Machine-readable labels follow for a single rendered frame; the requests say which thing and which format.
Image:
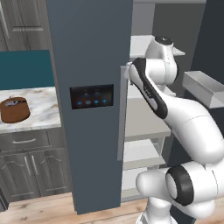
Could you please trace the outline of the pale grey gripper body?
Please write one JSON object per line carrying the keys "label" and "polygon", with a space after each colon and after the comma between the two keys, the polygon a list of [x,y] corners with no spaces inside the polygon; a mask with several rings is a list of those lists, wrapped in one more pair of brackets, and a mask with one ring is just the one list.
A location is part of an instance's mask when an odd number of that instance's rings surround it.
{"label": "pale grey gripper body", "polygon": [[133,81],[133,72],[132,72],[132,63],[131,62],[128,62],[126,64],[125,77],[126,77],[127,80],[129,80],[129,83],[131,85],[134,84],[134,81]]}

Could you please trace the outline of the white fridge shelf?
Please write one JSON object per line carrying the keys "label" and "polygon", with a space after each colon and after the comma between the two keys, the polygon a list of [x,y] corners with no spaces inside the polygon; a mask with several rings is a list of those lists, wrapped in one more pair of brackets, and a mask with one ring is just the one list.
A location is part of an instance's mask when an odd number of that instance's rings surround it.
{"label": "white fridge shelf", "polygon": [[173,46],[173,41],[166,36],[132,36],[130,40],[131,59],[168,59],[173,56],[184,56],[185,53]]}
{"label": "white fridge shelf", "polygon": [[150,139],[124,144],[122,168],[125,171],[163,165],[164,163],[158,144],[153,143]]}
{"label": "white fridge shelf", "polygon": [[170,129],[158,118],[144,99],[128,99],[125,141],[168,137]]}

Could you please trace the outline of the blue-grey fridge door with display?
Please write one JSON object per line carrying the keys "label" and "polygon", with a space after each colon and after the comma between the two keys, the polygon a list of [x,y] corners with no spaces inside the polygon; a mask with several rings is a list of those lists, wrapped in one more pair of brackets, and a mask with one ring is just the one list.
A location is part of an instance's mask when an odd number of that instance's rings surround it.
{"label": "blue-grey fridge door with display", "polygon": [[78,214],[119,207],[121,67],[130,59],[133,0],[46,0]]}

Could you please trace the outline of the fridge body with grey interior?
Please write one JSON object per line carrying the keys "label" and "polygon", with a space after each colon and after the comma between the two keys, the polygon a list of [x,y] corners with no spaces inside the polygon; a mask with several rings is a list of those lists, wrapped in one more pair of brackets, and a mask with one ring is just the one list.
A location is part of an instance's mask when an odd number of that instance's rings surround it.
{"label": "fridge body with grey interior", "polygon": [[[173,39],[174,46],[184,56],[176,56],[180,72],[177,80],[165,89],[169,95],[190,98],[182,86],[184,73],[191,69],[193,55],[200,33],[200,25],[203,18],[205,5],[203,3],[150,3],[146,0],[135,1],[132,17],[132,36],[142,35],[165,35]],[[128,99],[143,99],[137,89],[128,86]],[[158,168],[166,168],[172,153],[172,144],[175,140],[171,133],[169,136],[150,139],[158,144],[164,164],[152,167],[123,170],[122,174],[122,201],[136,200],[141,197],[135,187],[135,178],[138,173]]]}

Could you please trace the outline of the pale grey fridge door bin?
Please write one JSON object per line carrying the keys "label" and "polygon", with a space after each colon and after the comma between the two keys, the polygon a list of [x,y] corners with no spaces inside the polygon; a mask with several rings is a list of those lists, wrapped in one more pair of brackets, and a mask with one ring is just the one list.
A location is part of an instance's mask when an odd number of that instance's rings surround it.
{"label": "pale grey fridge door bin", "polygon": [[209,109],[224,108],[224,85],[207,74],[185,72],[183,87]]}

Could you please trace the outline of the dark open fridge door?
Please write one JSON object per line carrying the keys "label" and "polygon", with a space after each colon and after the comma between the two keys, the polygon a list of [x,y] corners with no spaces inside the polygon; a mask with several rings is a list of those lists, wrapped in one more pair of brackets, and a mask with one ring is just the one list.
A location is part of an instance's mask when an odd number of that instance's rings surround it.
{"label": "dark open fridge door", "polygon": [[[200,70],[224,84],[224,0],[207,0],[196,52],[192,60],[192,70]],[[224,136],[224,108],[209,109]],[[190,162],[185,150],[175,139],[168,165]],[[176,207],[171,209],[179,224],[194,224],[191,218]]]}

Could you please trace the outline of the grey fish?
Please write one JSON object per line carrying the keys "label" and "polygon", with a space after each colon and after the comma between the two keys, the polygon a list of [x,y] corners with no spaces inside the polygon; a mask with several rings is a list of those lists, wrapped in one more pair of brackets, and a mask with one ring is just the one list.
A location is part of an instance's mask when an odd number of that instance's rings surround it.
{"label": "grey fish", "polygon": [[19,101],[19,100],[15,100],[15,101],[7,101],[5,104],[4,104],[4,106],[6,106],[6,107],[13,107],[13,106],[16,106],[16,105],[18,105],[18,104],[20,104],[20,103],[25,103],[26,102],[26,100],[21,100],[21,101]]}

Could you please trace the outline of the grey wooden drawer front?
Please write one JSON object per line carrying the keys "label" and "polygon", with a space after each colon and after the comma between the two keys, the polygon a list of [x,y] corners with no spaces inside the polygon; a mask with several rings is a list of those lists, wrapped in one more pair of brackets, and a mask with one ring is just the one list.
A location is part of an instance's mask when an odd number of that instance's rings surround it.
{"label": "grey wooden drawer front", "polygon": [[[33,143],[14,144],[12,141],[23,141],[36,138]],[[38,147],[49,146],[49,139],[46,130],[22,131],[0,135],[0,151],[18,151]]]}

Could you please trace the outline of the grey wooden base cupboard door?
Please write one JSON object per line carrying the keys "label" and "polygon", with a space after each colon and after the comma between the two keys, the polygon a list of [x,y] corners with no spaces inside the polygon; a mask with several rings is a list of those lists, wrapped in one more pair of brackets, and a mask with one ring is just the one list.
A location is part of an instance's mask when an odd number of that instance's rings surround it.
{"label": "grey wooden base cupboard door", "polygon": [[35,175],[42,196],[71,191],[67,154],[64,148],[30,152],[31,163],[32,155],[38,168],[38,175],[36,173]]}
{"label": "grey wooden base cupboard door", "polygon": [[[25,156],[31,170],[29,175]],[[0,156],[0,174],[6,184],[10,202],[35,199],[40,196],[39,187],[27,153]]]}

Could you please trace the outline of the grey wooden wall cupboard door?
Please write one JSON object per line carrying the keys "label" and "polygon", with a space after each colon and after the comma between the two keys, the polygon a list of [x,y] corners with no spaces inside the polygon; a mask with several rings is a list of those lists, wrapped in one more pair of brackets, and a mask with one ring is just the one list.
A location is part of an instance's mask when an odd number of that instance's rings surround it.
{"label": "grey wooden wall cupboard door", "polygon": [[10,51],[49,49],[49,29],[46,0],[1,0],[10,39],[5,40]]}

